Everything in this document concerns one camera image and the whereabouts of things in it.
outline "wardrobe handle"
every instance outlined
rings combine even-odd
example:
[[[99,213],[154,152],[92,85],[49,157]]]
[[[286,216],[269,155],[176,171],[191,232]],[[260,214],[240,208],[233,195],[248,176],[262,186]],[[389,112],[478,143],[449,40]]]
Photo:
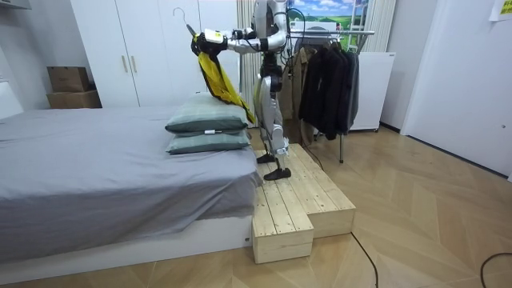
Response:
[[[122,65],[125,67],[125,72],[128,73],[128,66],[126,66],[125,56],[123,55],[123,56],[121,56],[121,58],[122,58]]]
[[[137,64],[135,64],[135,57],[134,56],[131,57],[131,62],[134,65],[134,72],[137,73]]]

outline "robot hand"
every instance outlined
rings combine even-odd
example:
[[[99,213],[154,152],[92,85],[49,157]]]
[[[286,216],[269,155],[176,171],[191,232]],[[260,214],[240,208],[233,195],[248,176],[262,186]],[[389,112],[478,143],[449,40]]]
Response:
[[[206,30],[198,36],[197,48],[208,55],[217,56],[227,50],[227,38],[219,32]]]

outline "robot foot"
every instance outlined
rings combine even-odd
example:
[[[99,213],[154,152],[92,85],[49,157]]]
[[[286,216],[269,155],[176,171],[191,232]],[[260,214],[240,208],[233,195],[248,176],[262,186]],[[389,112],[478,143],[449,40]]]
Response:
[[[275,157],[267,153],[261,156],[260,158],[256,159],[256,161],[258,162],[258,164],[271,163],[275,162]]]
[[[273,180],[279,180],[283,178],[290,178],[291,177],[291,171],[290,169],[280,169],[277,168],[274,172],[270,172],[267,175],[263,176],[263,179],[265,181],[273,181]]]

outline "electrical cord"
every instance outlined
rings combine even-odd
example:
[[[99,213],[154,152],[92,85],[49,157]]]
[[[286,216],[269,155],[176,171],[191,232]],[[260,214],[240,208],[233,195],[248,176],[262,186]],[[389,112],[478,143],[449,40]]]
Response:
[[[295,11],[297,13],[299,13],[301,16],[302,16],[302,24],[303,24],[303,28],[302,28],[302,38],[301,38],[301,43],[304,42],[304,35],[306,34],[306,16],[304,16],[304,13],[302,11],[300,11],[299,9],[297,8],[288,8],[286,10],[286,13],[288,14],[289,11]],[[288,17],[286,17],[286,22],[288,23],[288,35],[286,36],[286,43],[289,43],[290,44],[290,48],[288,50],[288,57],[284,56],[283,57],[283,52],[284,52],[284,49],[286,48],[286,44],[283,46],[283,48],[281,48],[281,63],[285,66],[285,69],[282,70],[282,75],[281,77],[284,75],[285,71],[286,71],[286,66],[288,66],[289,64],[289,61],[292,59],[293,61],[293,53],[290,52],[291,50],[291,29],[290,29],[290,19]],[[298,57],[296,57],[295,59],[295,62],[293,62],[293,65],[289,66],[290,68],[290,71],[292,71],[293,73],[293,68],[295,67],[295,65],[297,64],[297,61],[298,61]]]
[[[320,159],[317,157],[317,155],[315,155],[313,152],[311,152],[311,150],[308,148],[308,146],[310,146],[310,144],[307,145],[307,146],[303,146],[303,148],[306,148],[310,152],[310,154],[313,155],[317,159],[318,164],[320,165],[320,168],[322,168],[322,171],[324,171],[323,165],[322,165],[322,161],[320,161]],[[374,272],[375,272],[375,288],[378,288],[378,271],[377,271],[377,267],[376,267],[376,265],[374,263],[374,260],[372,260],[372,258],[368,254],[368,252],[366,252],[365,247],[362,246],[362,244],[360,243],[359,239],[354,235],[354,233],[350,232],[350,234],[352,234],[352,237],[354,237],[355,241],[359,244],[359,247],[361,247],[362,252],[364,252],[366,257],[368,258],[368,260],[370,260],[370,263],[371,263],[372,267],[374,268]],[[485,265],[491,259],[492,258],[487,259],[486,262],[484,262],[483,265]]]
[[[308,152],[310,152],[310,154],[313,155],[313,157],[315,157],[317,159],[318,164],[320,165],[320,168],[322,168],[322,171],[324,171],[322,161],[320,161],[320,159],[318,159],[317,155],[315,155],[313,152],[311,152],[310,148],[308,148],[309,146],[310,146],[310,144],[308,146],[303,146],[303,148],[308,150]]]
[[[252,44],[250,44],[248,39],[244,39],[244,40],[246,40],[247,44],[249,44],[249,46],[250,46],[250,48],[252,48],[252,50],[254,50],[256,52],[262,52],[260,49],[254,48],[254,46]]]
[[[486,264],[487,264],[490,260],[492,260],[492,259],[494,259],[494,258],[496,258],[496,257],[499,257],[499,256],[512,256],[512,253],[510,253],[510,252],[505,252],[505,253],[498,253],[498,254],[494,254],[494,255],[491,255],[490,257],[488,257],[488,259],[486,259],[486,260],[482,263],[482,265],[480,266],[480,281],[482,281],[482,287],[483,287],[483,288],[487,288],[487,286],[486,286],[486,281],[485,281],[485,280],[484,280],[484,278],[483,278],[483,268],[486,266]]]
[[[355,241],[359,244],[359,247],[361,247],[362,249],[362,252],[364,252],[366,254],[366,256],[368,257],[368,260],[370,260],[370,263],[371,265],[374,267],[374,272],[375,272],[375,288],[378,288],[378,271],[377,271],[377,267],[374,263],[374,260],[371,259],[371,257],[368,255],[368,252],[366,252],[366,249],[365,247],[362,246],[362,244],[360,243],[359,239],[357,237],[355,237],[354,233],[350,232],[352,234],[352,237],[354,237]]]

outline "rack leg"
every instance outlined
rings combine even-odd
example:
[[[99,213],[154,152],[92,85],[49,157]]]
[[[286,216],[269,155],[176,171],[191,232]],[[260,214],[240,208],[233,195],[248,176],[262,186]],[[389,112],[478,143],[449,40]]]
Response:
[[[343,134],[340,135],[339,139],[339,162],[343,164],[343,139],[345,136]]]

